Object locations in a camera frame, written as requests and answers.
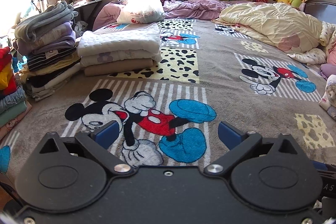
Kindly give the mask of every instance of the white glove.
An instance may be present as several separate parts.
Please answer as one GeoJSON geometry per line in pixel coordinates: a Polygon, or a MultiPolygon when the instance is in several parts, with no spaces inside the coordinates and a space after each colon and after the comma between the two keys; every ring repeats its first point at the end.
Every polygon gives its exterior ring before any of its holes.
{"type": "Polygon", "coordinates": [[[258,82],[254,82],[244,76],[239,76],[241,80],[243,80],[246,83],[251,84],[250,88],[254,91],[256,91],[260,95],[265,95],[265,94],[272,94],[275,92],[275,87],[273,87],[270,84],[260,84],[258,82]]]}
{"type": "Polygon", "coordinates": [[[155,107],[156,102],[153,97],[145,91],[141,91],[125,102],[125,108],[131,113],[140,113],[142,117],[148,115],[148,111],[155,107]]]}
{"type": "Polygon", "coordinates": [[[121,153],[125,162],[135,168],[139,165],[163,164],[161,153],[156,149],[156,145],[149,140],[135,140],[132,146],[127,146],[124,141],[121,153]]]}

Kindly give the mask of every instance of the pink blanket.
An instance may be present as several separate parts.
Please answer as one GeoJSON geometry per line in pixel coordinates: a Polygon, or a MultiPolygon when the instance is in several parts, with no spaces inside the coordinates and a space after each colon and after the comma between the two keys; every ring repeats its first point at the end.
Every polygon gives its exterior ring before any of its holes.
{"type": "MultiPolygon", "coordinates": [[[[233,4],[249,2],[247,0],[233,0],[233,1],[220,1],[220,0],[187,0],[178,1],[171,0],[165,1],[163,10],[165,11],[166,18],[188,18],[188,19],[204,19],[211,20],[219,17],[221,11],[233,4]]],[[[100,13],[97,15],[93,24],[93,31],[117,21],[120,10],[124,7],[121,4],[108,3],[100,13]]]]}

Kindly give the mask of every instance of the metal bolt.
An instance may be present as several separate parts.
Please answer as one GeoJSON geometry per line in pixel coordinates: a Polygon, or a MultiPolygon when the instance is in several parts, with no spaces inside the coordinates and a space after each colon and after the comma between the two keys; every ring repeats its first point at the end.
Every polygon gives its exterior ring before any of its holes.
{"type": "Polygon", "coordinates": [[[117,164],[114,170],[118,173],[126,173],[130,171],[131,167],[128,164],[117,164]]]}
{"type": "Polygon", "coordinates": [[[26,218],[23,220],[23,223],[24,223],[24,224],[35,224],[35,220],[32,219],[31,217],[26,217],[26,218]]]}
{"type": "Polygon", "coordinates": [[[313,220],[311,218],[304,219],[301,224],[313,224],[313,220]]]}
{"type": "Polygon", "coordinates": [[[210,172],[210,173],[220,173],[224,170],[223,166],[222,165],[219,165],[219,164],[210,164],[207,166],[207,171],[210,172]]]}
{"type": "Polygon", "coordinates": [[[171,171],[166,171],[166,172],[164,172],[164,174],[165,174],[165,176],[167,176],[167,177],[171,177],[174,173],[171,172],[171,171]]]}

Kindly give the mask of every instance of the white quilt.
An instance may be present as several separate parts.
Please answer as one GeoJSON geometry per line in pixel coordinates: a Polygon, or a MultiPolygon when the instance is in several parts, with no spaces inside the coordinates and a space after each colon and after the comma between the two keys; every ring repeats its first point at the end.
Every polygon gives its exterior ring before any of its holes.
{"type": "Polygon", "coordinates": [[[86,31],[77,48],[80,57],[126,50],[145,50],[153,54],[160,53],[160,29],[158,25],[152,23],[144,29],[104,34],[86,31]]]}
{"type": "Polygon", "coordinates": [[[92,65],[98,65],[118,60],[141,59],[141,58],[151,58],[157,62],[160,62],[162,60],[161,52],[154,54],[144,50],[127,50],[127,51],[104,52],[100,54],[84,56],[81,59],[81,65],[82,67],[88,67],[92,65]]]}

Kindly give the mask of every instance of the beige blanket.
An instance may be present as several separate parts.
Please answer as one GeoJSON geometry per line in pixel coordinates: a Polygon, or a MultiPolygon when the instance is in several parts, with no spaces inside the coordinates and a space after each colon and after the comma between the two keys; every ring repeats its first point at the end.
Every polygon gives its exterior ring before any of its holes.
{"type": "Polygon", "coordinates": [[[233,29],[286,53],[306,52],[323,40],[323,23],[284,3],[243,3],[225,8],[215,23],[233,29]]]}

